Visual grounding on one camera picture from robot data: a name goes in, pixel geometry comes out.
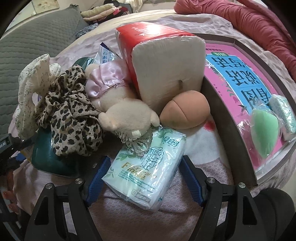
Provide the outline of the person's left hand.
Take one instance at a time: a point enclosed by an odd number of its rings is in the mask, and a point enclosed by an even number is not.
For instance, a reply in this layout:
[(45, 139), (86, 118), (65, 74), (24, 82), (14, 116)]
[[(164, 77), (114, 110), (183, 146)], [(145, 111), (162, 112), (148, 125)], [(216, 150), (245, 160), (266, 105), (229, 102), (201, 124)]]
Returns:
[(6, 201), (8, 209), (20, 215), (18, 200), (14, 193), (14, 170), (9, 169), (4, 176), (1, 176), (1, 195)]

